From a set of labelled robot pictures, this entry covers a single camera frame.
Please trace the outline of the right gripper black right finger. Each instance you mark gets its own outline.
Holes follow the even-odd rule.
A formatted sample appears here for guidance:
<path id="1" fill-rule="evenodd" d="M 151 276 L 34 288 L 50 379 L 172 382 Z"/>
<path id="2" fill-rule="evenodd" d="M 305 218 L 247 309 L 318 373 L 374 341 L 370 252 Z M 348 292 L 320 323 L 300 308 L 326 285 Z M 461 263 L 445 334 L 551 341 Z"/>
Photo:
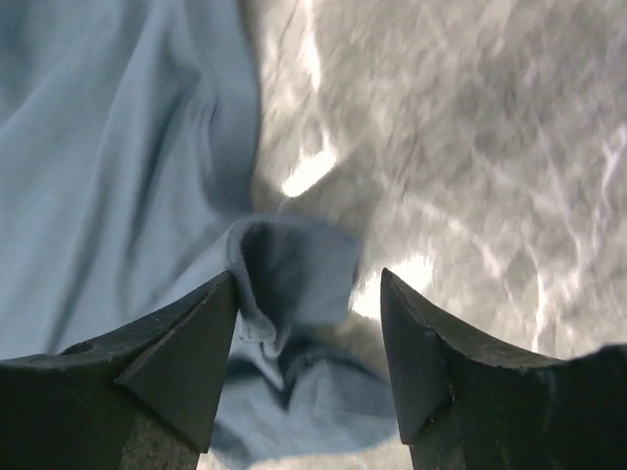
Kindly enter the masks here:
<path id="1" fill-rule="evenodd" d="M 381 321 L 400 437 L 416 469 L 622 469 L 626 349 L 557 359 L 431 304 L 390 270 Z"/>

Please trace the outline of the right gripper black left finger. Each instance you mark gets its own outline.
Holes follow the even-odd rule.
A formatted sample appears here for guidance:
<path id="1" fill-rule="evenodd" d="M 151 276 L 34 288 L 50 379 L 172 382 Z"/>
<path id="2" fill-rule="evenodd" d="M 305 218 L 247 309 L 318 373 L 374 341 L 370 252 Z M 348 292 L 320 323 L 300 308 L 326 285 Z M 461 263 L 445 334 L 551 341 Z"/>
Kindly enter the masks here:
<path id="1" fill-rule="evenodd" d="M 5 469 L 193 469 L 210 446 L 238 312 L 223 273 L 59 354 L 1 364 Z"/>

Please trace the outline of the blue-grey t-shirt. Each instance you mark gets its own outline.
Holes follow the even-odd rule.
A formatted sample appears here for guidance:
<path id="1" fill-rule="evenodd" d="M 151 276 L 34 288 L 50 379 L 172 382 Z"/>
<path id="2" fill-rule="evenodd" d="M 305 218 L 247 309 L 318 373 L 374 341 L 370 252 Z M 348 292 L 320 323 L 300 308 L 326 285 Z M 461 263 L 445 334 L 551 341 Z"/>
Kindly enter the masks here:
<path id="1" fill-rule="evenodd" d="M 395 431 L 377 373 L 314 335 L 360 255 L 254 211 L 255 63 L 235 1 L 1 5 L 1 364 L 59 354 L 232 276 L 210 446 L 234 469 Z"/>

